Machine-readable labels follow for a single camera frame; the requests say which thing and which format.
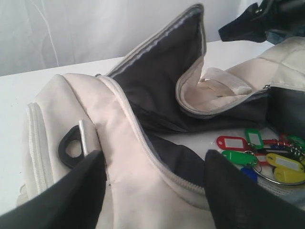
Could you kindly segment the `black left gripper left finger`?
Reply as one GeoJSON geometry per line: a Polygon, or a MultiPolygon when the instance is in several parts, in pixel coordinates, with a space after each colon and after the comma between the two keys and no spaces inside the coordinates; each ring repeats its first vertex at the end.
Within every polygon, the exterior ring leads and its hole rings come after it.
{"type": "Polygon", "coordinates": [[[64,178],[0,218],[2,229],[94,229],[106,188],[101,151],[86,156],[64,178]]]}

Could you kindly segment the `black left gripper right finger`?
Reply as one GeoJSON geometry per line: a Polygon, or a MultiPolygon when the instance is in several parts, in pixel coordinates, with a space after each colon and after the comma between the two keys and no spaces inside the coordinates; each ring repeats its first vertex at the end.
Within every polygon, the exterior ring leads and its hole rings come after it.
{"type": "Polygon", "coordinates": [[[204,159],[204,189],[218,229],[303,229],[305,213],[269,193],[216,150],[204,159]]]}

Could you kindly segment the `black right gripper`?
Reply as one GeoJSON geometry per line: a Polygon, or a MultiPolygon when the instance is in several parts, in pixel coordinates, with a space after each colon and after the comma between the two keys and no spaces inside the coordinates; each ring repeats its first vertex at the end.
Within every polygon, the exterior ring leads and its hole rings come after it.
{"type": "Polygon", "coordinates": [[[279,44],[292,37],[305,36],[303,0],[263,0],[249,6],[238,18],[218,30],[224,42],[268,41],[279,44]]]}

